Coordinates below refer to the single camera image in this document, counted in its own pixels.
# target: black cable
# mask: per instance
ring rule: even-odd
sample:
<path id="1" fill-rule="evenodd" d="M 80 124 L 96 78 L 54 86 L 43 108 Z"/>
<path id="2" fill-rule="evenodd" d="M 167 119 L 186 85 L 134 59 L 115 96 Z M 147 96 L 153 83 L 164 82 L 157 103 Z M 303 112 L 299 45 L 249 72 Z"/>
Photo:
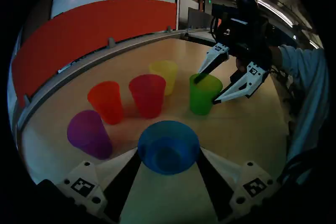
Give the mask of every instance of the black cable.
<path id="1" fill-rule="evenodd" d="M 214 35 L 214 33 L 213 33 L 213 23 L 214 23 L 215 19 L 216 19 L 216 17 L 214 17 L 214 18 L 211 20 L 211 23 L 210 23 L 210 33 L 211 33 L 211 36 L 213 37 L 213 39 L 217 42 L 216 37 L 215 37 L 215 35 Z"/>

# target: person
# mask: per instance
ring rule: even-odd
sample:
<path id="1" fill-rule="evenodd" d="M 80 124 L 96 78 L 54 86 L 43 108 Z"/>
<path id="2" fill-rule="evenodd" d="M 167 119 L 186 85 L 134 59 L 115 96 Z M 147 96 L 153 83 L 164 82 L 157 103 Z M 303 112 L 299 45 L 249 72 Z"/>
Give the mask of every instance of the person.
<path id="1" fill-rule="evenodd" d="M 329 110 L 329 73 L 322 48 L 302 50 L 282 45 L 270 46 L 269 49 L 272 64 L 291 75 L 293 82 L 305 92 L 287 154 L 289 162 L 295 156 L 317 147 L 318 133 Z M 237 58 L 236 66 L 241 72 L 246 71 Z"/>

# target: red partition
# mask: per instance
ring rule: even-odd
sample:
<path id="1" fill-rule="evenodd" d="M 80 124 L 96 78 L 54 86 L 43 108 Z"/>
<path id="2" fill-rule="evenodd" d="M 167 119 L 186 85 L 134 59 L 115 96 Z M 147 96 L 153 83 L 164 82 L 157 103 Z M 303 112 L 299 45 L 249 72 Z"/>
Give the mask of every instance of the red partition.
<path id="1" fill-rule="evenodd" d="M 22 45 L 12 63 L 19 104 L 57 70 L 108 44 L 176 28 L 176 4 L 157 0 L 106 0 L 83 5 L 51 19 Z"/>

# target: red cup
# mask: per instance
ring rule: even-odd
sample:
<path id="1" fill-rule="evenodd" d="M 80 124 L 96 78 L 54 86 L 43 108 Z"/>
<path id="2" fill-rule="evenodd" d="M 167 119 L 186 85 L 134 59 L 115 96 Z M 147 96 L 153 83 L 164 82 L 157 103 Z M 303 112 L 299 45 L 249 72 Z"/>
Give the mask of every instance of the red cup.
<path id="1" fill-rule="evenodd" d="M 114 81 L 105 81 L 91 88 L 87 100 L 108 124 L 117 124 L 123 119 L 119 85 Z"/>
<path id="2" fill-rule="evenodd" d="M 165 96 L 165 79 L 156 74 L 144 74 L 131 80 L 129 90 L 142 117 L 155 118 L 161 113 Z"/>

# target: white plastic bracket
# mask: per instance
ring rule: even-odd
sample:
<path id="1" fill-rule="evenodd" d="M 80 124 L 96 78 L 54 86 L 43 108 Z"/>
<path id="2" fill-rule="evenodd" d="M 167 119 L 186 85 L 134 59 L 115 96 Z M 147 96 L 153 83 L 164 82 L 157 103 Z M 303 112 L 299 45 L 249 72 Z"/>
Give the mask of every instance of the white plastic bracket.
<path id="1" fill-rule="evenodd" d="M 262 83 L 265 70 L 251 62 L 247 66 L 247 73 L 243 75 L 236 83 L 234 83 L 228 90 L 218 96 L 215 100 L 221 102 L 232 100 L 244 95 L 251 95 Z M 246 84 L 246 87 L 239 90 L 241 86 Z"/>
<path id="2" fill-rule="evenodd" d="M 201 73 L 206 69 L 220 54 L 226 53 L 228 58 L 225 61 L 227 61 L 229 59 L 228 50 L 229 48 L 227 46 L 217 43 L 214 47 L 208 50 L 206 58 L 203 61 L 201 68 L 198 70 L 198 73 Z"/>

